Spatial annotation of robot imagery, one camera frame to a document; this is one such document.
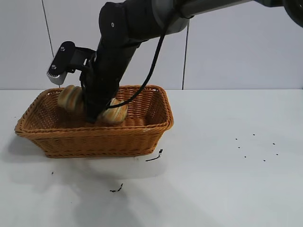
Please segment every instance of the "white tabletop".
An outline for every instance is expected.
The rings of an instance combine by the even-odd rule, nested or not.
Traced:
[[[153,154],[98,159],[15,136],[39,93],[0,91],[0,226],[303,226],[303,90],[168,91]]]

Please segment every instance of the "white wall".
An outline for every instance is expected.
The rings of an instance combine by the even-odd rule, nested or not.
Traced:
[[[303,88],[303,28],[256,2],[190,22],[185,89]]]
[[[44,0],[51,40],[56,52],[66,40],[76,46],[97,48],[100,40],[98,16],[108,0]],[[150,84],[165,89],[181,89],[186,32],[166,37]],[[121,84],[142,84],[145,80],[158,39],[143,43],[136,51]],[[64,85],[79,84],[79,74],[69,74]]]
[[[54,51],[72,40],[96,49],[98,15],[106,0],[44,0]],[[0,3],[0,89],[55,87],[46,77],[52,60],[41,0]],[[150,81],[181,89],[186,32],[169,35]],[[303,88],[303,28],[283,8],[255,2],[191,20],[185,89]],[[121,84],[141,84],[158,39],[136,51]],[[64,85],[79,84],[79,74]]]
[[[0,89],[52,87],[45,76],[51,59],[41,0],[2,0]]]

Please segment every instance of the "wicker basket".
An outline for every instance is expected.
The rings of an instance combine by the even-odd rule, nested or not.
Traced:
[[[123,86],[117,99],[129,99],[140,86]],[[47,157],[139,156],[154,151],[164,131],[173,125],[165,91],[147,86],[130,104],[118,126],[90,124],[57,105],[62,88],[42,92],[18,121],[15,132],[45,151]]]

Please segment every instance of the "black debris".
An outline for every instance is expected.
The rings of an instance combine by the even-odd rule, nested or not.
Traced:
[[[158,155],[158,157],[155,157],[155,158],[153,158],[153,159],[149,159],[149,160],[145,160],[145,161],[146,161],[146,162],[149,162],[149,161],[153,161],[153,160],[156,160],[156,159],[160,158],[160,157],[161,157],[162,152],[163,152],[163,149],[161,149],[161,150],[159,151],[159,155]]]
[[[118,190],[110,190],[110,191],[111,192],[119,192],[119,191],[121,191],[122,187],[123,187],[123,184],[121,184],[121,186],[120,186],[120,188]]]

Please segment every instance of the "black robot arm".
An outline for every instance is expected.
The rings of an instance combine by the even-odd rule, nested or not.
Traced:
[[[161,36],[159,42],[161,45],[165,35],[182,31],[191,17],[248,1],[126,0],[122,3],[107,2],[99,15],[101,39],[97,51],[78,48],[71,42],[64,42],[49,68],[49,78],[53,83],[60,85],[64,82],[67,72],[81,70],[80,81],[87,120],[95,122],[101,112],[110,108],[110,101],[116,96],[119,82],[135,50],[142,42]],[[303,0],[256,1],[268,7],[284,6],[290,17],[298,25],[303,26]]]

